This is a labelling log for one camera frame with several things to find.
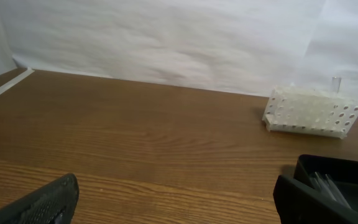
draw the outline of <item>black object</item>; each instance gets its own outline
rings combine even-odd
[[[75,175],[66,174],[0,209],[0,224],[70,224],[78,195]]]
[[[352,209],[315,190],[310,179],[314,172],[330,174]],[[301,155],[294,179],[280,175],[273,197],[282,224],[358,224],[358,162]]]

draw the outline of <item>white tape strip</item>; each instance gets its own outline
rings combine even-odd
[[[3,86],[0,87],[0,95],[3,94],[6,90],[10,89],[10,87],[16,85],[20,81],[22,81],[25,77],[28,77],[34,70],[31,68],[27,68],[27,70],[20,75],[13,78],[11,81],[5,83]]]

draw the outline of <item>clear glass tube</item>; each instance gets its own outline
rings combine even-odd
[[[333,77],[333,82],[331,83],[331,93],[339,93],[339,88],[341,87],[341,77]]]

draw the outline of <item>wooden table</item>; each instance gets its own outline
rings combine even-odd
[[[358,120],[345,140],[269,133],[266,103],[36,71],[0,96],[0,208],[72,172],[73,223],[280,223],[277,176],[300,154],[358,160]]]

